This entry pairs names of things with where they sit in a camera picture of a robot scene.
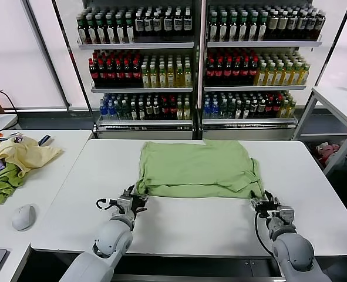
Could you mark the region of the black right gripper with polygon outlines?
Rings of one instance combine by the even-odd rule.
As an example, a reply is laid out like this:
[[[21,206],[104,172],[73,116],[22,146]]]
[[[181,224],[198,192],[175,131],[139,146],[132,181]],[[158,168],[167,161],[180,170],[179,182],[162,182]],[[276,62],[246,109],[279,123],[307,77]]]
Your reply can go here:
[[[265,191],[265,196],[268,202],[260,202],[260,198],[253,192],[250,191],[250,202],[252,207],[255,207],[255,211],[259,214],[260,218],[269,218],[269,214],[276,211],[279,207],[279,199],[273,196],[269,191]]]

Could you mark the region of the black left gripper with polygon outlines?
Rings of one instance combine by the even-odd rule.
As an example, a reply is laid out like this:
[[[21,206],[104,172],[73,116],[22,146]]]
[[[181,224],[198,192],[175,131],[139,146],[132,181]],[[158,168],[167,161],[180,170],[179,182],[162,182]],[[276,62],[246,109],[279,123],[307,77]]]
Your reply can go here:
[[[137,217],[137,214],[147,210],[146,203],[148,200],[148,195],[136,195],[133,194],[134,185],[129,186],[127,189],[124,189],[122,194],[123,197],[132,198],[132,207],[131,211],[134,214],[134,218]]]

